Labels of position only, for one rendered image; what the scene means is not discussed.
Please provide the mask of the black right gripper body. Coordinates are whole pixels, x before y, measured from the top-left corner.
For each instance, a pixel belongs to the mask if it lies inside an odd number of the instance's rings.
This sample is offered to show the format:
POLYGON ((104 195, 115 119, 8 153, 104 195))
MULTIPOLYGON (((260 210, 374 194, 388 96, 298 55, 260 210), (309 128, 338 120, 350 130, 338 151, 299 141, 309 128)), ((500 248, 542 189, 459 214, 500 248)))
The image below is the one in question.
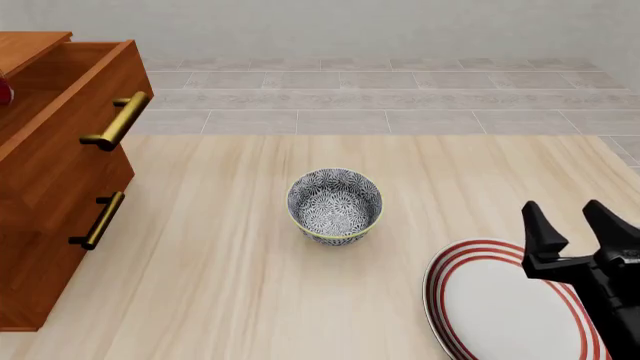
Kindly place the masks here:
POLYGON ((526 254, 522 266, 528 278, 570 284, 580 296, 640 296, 640 258, 526 254))

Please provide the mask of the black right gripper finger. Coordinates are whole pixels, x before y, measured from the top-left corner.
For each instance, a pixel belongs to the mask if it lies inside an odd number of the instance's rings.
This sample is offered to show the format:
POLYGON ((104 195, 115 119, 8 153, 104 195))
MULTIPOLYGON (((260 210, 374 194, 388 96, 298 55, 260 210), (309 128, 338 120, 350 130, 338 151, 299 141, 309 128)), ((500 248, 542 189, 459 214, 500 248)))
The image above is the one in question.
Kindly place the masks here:
POLYGON ((600 248, 596 260, 640 260, 640 228, 624 221, 598 200, 582 209, 600 248))
POLYGON ((525 230, 525 255, 542 262, 559 259, 560 252, 569 244, 568 240, 550 224, 534 201, 525 203, 521 212, 525 230))

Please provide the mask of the closed wooden drawer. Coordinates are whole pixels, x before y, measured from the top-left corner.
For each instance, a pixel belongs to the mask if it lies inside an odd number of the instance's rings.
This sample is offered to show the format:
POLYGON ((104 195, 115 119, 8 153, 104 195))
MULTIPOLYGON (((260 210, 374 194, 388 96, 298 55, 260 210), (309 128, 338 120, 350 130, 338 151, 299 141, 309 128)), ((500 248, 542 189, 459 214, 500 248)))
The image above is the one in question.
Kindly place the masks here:
POLYGON ((23 164, 0 167, 0 266, 86 251, 68 238, 85 236, 103 209, 96 198, 124 193, 133 177, 122 147, 38 152, 23 164))

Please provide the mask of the open wooden drawer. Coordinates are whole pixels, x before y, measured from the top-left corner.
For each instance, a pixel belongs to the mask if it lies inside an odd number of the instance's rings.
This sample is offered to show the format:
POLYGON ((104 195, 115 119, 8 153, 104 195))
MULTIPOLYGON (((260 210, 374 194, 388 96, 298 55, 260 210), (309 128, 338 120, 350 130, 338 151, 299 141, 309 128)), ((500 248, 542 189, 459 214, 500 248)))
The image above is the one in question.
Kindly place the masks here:
POLYGON ((66 152, 102 134, 119 110, 116 98, 151 86, 135 41, 66 42, 10 77, 15 100, 0 106, 0 167, 38 152, 66 152))

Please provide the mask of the wooden cabinet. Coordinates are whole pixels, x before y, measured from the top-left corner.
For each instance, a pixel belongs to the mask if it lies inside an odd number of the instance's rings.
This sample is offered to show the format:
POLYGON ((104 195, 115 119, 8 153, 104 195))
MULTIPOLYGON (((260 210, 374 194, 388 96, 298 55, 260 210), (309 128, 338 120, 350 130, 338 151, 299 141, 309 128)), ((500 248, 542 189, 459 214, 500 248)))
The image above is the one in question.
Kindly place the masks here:
MULTIPOLYGON (((0 71, 11 86, 10 77, 59 44, 75 42, 71 37, 70 32, 0 32, 0 71)), ((0 332, 40 329, 87 252, 0 266, 0 332)))

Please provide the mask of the red ketchup bottle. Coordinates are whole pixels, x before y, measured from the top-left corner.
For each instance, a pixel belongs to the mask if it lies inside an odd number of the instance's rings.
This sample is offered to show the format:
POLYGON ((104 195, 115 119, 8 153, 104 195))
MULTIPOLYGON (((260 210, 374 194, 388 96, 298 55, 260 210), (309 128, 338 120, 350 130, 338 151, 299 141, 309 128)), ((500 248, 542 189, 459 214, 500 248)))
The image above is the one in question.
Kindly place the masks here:
POLYGON ((14 99, 14 90, 8 83, 5 74, 0 71, 0 105, 9 105, 14 99))

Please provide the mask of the white plate with red rings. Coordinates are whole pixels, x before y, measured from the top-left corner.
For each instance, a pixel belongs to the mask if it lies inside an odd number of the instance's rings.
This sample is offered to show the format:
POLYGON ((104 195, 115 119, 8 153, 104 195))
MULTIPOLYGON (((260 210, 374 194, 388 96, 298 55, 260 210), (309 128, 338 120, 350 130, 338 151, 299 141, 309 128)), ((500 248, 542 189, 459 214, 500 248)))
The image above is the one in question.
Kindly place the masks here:
POLYGON ((524 249, 500 239, 441 248, 423 303, 451 360, 612 360, 573 287, 527 278, 524 249))

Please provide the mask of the blue-white patterned bowl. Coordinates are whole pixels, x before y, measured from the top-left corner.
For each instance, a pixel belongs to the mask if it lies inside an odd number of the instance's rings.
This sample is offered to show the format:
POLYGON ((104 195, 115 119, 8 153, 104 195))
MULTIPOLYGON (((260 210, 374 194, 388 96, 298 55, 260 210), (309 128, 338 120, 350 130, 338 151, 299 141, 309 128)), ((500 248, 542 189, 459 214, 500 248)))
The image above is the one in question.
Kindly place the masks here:
POLYGON ((327 246, 359 241, 383 213, 383 197, 375 183, 345 168, 304 174, 290 186, 286 205, 303 235, 327 246))

